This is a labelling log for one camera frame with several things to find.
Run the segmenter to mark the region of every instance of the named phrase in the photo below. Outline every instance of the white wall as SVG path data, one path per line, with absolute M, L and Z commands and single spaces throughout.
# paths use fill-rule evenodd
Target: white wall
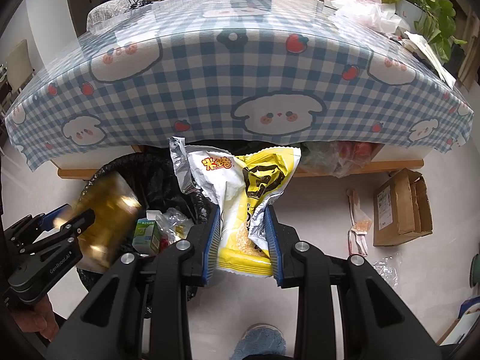
M 5 63 L 8 54 L 21 40 L 27 39 L 28 56 L 32 67 L 39 71 L 43 67 L 43 61 L 35 44 L 30 22 L 28 21 L 25 0 L 20 4 L 8 26 L 0 38 L 0 64 Z
M 480 151 L 480 85 L 474 82 L 469 91 L 467 91 L 465 87 L 462 87 L 460 91 L 465 96 L 465 100 L 468 101 L 470 108 L 475 113 L 470 139 L 473 140 L 477 150 Z
M 47 65 L 77 39 L 67 0 L 25 0 L 38 52 Z

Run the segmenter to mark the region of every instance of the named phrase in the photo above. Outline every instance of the foot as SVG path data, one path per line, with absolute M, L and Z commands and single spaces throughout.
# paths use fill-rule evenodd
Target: foot
M 286 342 L 275 326 L 259 323 L 247 329 L 230 360 L 242 360 L 250 355 L 285 355 Z

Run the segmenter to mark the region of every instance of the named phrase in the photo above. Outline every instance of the yellow snack bag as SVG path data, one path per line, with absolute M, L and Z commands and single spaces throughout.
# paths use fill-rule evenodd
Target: yellow snack bag
M 299 163 L 301 151 L 296 147 L 272 147 L 255 154 L 238 156 L 243 161 L 245 191 L 248 200 L 248 237 L 268 256 L 263 230 L 263 213 L 290 181 Z
M 281 195 L 293 175 L 300 149 L 275 147 L 235 157 L 214 147 L 184 146 L 183 139 L 172 139 L 175 141 L 170 149 L 180 185 L 190 187 L 185 182 L 188 161 L 196 184 L 220 207 L 217 267 L 241 275 L 271 276 L 263 212 L 268 203 Z M 254 233 L 249 225 L 254 225 Z

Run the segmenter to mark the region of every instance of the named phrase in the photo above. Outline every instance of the checkered tablecloth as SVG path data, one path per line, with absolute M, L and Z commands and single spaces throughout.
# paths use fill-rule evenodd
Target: checkered tablecloth
M 70 152 L 203 139 L 359 140 L 441 152 L 469 138 L 457 90 L 315 0 L 167 0 L 100 23 L 6 117 L 31 169 Z

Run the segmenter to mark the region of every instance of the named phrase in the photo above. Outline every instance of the genrobo.ai logo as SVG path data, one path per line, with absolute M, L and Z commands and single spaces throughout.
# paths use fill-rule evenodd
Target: genrobo.ai logo
M 63 259 L 55 264 L 55 266 L 50 269 L 50 273 L 55 273 L 57 269 L 59 269 L 69 258 L 70 258 L 71 252 L 69 252 Z

